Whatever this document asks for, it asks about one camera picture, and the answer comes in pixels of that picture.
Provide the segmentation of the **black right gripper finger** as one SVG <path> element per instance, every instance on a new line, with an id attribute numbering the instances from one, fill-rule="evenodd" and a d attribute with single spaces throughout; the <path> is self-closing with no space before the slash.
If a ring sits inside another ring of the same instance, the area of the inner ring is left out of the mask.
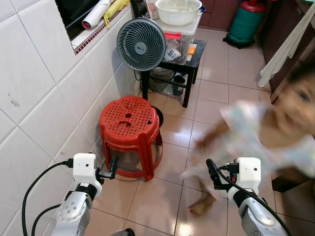
<path id="1" fill-rule="evenodd" d="M 208 167 L 208 172 L 211 177 L 211 181 L 213 182 L 214 188 L 223 188 L 222 174 L 218 170 L 214 161 L 212 159 L 207 159 L 206 165 Z"/>

